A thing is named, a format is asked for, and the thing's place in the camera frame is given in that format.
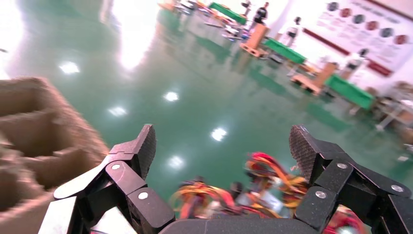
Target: table leg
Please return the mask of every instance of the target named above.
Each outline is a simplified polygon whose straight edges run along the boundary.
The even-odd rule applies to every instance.
[[[294,64],[287,76],[292,77],[293,75],[295,75],[297,73],[298,67],[298,64]]]
[[[383,131],[384,128],[387,125],[389,125],[389,123],[394,120],[395,116],[397,116],[402,110],[403,110],[403,108],[401,106],[398,106],[393,112],[391,112],[389,115],[387,115],[387,117],[384,118],[383,121],[381,121],[378,125],[376,125],[375,128],[378,131]]]
[[[354,106],[353,108],[350,109],[350,115],[354,116],[355,114],[357,114],[357,112],[361,109],[361,107],[359,106]]]

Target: factory floor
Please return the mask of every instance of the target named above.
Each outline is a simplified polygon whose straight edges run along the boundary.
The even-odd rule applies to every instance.
[[[224,188],[247,182],[250,152],[289,170],[294,124],[413,188],[413,163],[397,161],[394,134],[378,133],[363,113],[350,116],[344,101],[306,94],[286,68],[242,53],[199,16],[153,0],[4,0],[0,20],[9,52],[0,75],[48,78],[110,147],[154,124],[147,182],[163,198],[198,175]]]

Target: tangled wires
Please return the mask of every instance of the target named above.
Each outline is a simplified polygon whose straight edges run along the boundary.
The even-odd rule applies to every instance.
[[[237,211],[234,199],[229,192],[206,185],[203,180],[186,181],[173,194],[172,207],[175,207],[177,199],[182,201],[182,205],[174,210],[180,212],[180,218],[200,217],[212,202],[218,203],[219,207],[229,212]]]
[[[344,227],[351,227],[357,231],[357,234],[366,234],[364,223],[357,215],[345,206],[339,206],[333,215],[323,234],[337,234]]]
[[[303,177],[290,175],[276,160],[265,153],[253,153],[245,167],[251,175],[255,176],[254,179],[279,178],[283,182],[280,187],[283,204],[292,212],[307,193],[308,183]]]
[[[251,205],[238,205],[234,201],[234,195],[230,192],[206,185],[203,181],[186,181],[172,196],[171,203],[176,207],[176,200],[182,204],[175,211],[180,213],[180,218],[208,218],[211,213],[228,215],[259,214],[264,218],[279,218],[280,216],[266,208],[259,201]]]

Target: white wall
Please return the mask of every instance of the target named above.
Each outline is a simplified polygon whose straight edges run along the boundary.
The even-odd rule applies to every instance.
[[[310,1],[310,0],[291,0],[294,1],[291,10],[285,17],[285,22],[291,22],[295,17],[302,18],[302,25],[315,22],[320,15],[323,5],[326,1]],[[382,3],[388,3],[390,0],[379,0]],[[392,6],[396,10],[403,10],[413,15],[413,0],[391,0]],[[326,44],[302,33],[294,44],[294,49],[308,58],[310,62],[317,61],[319,57],[329,55],[334,61],[342,62],[344,55],[335,49],[328,47]],[[391,77],[384,77],[381,74],[366,69],[364,72],[359,72],[353,75],[352,79],[356,81],[360,88],[373,87],[381,94],[385,93],[396,81],[407,81],[413,83],[413,56],[408,59],[405,64],[398,69]]]

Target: wooden pallet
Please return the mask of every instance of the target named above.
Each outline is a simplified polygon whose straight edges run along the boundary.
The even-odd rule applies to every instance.
[[[245,43],[241,43],[240,47],[257,58],[262,58],[264,55],[268,54],[266,51],[264,51],[261,48],[253,49],[249,47],[248,45],[246,45]]]
[[[301,74],[295,75],[291,78],[291,81],[300,85],[302,89],[310,91],[314,96],[318,96],[321,93],[321,88],[316,86],[311,79]]]

